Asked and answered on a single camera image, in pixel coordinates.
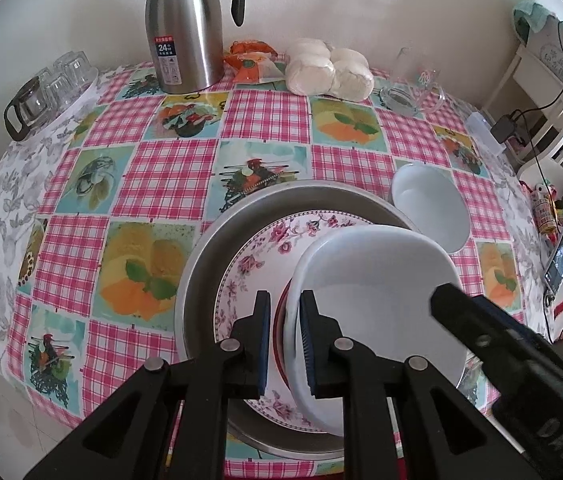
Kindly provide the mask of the large stainless steel basin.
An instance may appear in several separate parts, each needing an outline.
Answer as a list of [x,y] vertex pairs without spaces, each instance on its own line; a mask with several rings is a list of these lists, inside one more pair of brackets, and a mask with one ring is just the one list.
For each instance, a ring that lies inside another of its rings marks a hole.
[[466,348],[429,306],[434,289],[458,281],[445,248],[374,194],[338,182],[275,184],[231,205],[201,236],[178,289],[176,347],[182,359],[198,356],[268,292],[266,388],[258,400],[232,402],[228,426],[268,453],[331,460],[343,454],[342,404],[310,393],[300,292],[312,290],[319,312],[378,356],[423,356],[458,382]]

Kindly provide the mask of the white square bowl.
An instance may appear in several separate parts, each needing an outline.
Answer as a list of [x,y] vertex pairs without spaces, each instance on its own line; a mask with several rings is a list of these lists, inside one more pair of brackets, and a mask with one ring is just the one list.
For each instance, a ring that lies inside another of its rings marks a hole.
[[[336,318],[343,336],[391,360],[424,356],[459,384],[467,351],[431,316],[429,300],[438,286],[460,279],[431,238],[398,226],[347,226],[315,240],[290,281],[290,316],[295,296],[309,289],[319,313]],[[318,429],[342,436],[341,400],[317,400],[310,391],[295,404]]]

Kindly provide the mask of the strawberry pattern red-rimmed bowl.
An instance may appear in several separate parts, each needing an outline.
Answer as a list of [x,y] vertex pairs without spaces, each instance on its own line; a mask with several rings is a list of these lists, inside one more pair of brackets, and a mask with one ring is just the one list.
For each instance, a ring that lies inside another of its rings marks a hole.
[[289,315],[288,296],[291,281],[288,281],[278,298],[273,323],[273,360],[276,372],[283,385],[295,399],[310,393],[306,383],[305,351],[302,348],[302,335],[299,313],[299,298],[295,296],[295,307]]

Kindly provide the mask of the small white blue bowl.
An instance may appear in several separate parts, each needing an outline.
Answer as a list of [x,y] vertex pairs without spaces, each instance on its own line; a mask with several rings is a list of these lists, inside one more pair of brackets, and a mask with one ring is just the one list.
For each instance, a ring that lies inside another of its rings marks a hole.
[[469,212],[449,170],[414,162],[401,166],[392,180],[391,202],[449,254],[468,242]]

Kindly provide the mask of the checkered picture tablecloth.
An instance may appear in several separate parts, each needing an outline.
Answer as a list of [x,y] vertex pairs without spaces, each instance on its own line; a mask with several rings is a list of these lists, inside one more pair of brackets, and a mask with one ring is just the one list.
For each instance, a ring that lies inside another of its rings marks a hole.
[[173,310],[184,263],[222,212],[307,178],[388,197],[409,162],[438,167],[464,197],[471,233],[453,261],[466,289],[528,321],[530,204],[507,166],[467,136],[465,113],[452,102],[406,118],[377,96],[349,104],[231,79],[166,96],[150,66],[122,68],[22,168],[32,227],[24,248],[4,246],[19,266],[9,374],[34,406],[76,426],[141,359],[180,355]]

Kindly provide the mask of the colourful candy packet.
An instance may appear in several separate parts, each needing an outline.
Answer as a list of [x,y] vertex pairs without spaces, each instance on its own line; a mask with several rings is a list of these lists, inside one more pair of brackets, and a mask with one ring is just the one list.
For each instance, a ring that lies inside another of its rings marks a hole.
[[543,183],[538,183],[531,192],[533,218],[539,232],[553,242],[557,238],[558,226],[551,192]]

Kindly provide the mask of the white shelf unit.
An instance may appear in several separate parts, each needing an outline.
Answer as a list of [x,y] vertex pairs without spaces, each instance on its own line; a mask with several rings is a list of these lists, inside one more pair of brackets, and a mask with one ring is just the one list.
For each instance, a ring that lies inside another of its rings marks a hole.
[[517,123],[504,144],[518,179],[531,188],[546,181],[563,196],[563,22],[531,4],[513,11],[513,30],[519,47],[482,111]]

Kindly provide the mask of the grey floral white cloth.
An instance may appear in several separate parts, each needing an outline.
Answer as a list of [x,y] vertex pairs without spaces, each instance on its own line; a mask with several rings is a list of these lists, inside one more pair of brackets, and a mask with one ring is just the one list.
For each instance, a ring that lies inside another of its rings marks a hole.
[[78,123],[122,74],[123,65],[100,73],[91,87],[50,124],[10,142],[0,160],[0,374],[7,374],[7,341],[14,315],[17,275],[33,221]]

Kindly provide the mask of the black power adapter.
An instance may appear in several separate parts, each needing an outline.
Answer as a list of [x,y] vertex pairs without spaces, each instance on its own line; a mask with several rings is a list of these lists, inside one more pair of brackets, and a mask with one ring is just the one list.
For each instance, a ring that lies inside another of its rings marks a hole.
[[512,136],[517,135],[517,123],[510,115],[503,115],[491,128],[491,135],[497,143],[503,144]]

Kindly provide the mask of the clear plastic box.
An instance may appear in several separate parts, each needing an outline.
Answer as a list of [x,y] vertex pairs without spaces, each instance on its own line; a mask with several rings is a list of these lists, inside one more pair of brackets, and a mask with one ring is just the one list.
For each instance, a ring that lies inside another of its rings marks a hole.
[[495,136],[491,133],[490,124],[479,112],[473,112],[467,117],[465,128],[493,156],[498,156],[505,151],[505,145],[496,141]]

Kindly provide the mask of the glass ashtray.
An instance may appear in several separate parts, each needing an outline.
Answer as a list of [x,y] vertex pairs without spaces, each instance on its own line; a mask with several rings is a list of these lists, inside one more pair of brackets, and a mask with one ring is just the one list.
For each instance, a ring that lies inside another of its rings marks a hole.
[[392,113],[404,117],[418,117],[421,115],[421,110],[419,110],[411,93],[398,84],[382,88],[379,91],[379,99],[381,104],[387,110],[391,110]]

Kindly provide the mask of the upturned drinking glass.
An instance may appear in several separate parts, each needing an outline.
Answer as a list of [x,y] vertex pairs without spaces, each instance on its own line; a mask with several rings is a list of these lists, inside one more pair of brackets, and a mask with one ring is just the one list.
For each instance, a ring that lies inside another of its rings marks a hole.
[[66,110],[79,96],[78,89],[61,70],[44,67],[39,71],[38,77],[45,95],[58,112]]
[[97,70],[83,52],[69,52],[62,61],[62,69],[76,89],[88,87],[96,78]]

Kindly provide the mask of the bag of steamed buns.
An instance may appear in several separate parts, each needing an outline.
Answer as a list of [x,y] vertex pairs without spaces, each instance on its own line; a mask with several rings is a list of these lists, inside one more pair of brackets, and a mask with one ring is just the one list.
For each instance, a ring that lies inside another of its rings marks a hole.
[[286,58],[286,87],[297,96],[333,96],[362,102],[374,90],[374,75],[361,52],[300,38],[288,47]]

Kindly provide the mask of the orange snack packet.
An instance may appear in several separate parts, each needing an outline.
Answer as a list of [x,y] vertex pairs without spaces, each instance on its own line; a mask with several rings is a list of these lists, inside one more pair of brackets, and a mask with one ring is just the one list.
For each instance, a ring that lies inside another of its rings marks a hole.
[[268,84],[285,79],[277,66],[277,51],[261,40],[234,41],[224,52],[224,62],[234,72],[234,84]]

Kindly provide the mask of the stainless steel thermos jug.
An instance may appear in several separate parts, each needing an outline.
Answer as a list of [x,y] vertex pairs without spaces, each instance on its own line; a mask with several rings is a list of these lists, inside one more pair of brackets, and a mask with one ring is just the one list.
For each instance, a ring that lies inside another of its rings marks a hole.
[[223,78],[220,0],[146,0],[145,27],[163,92],[194,93]]

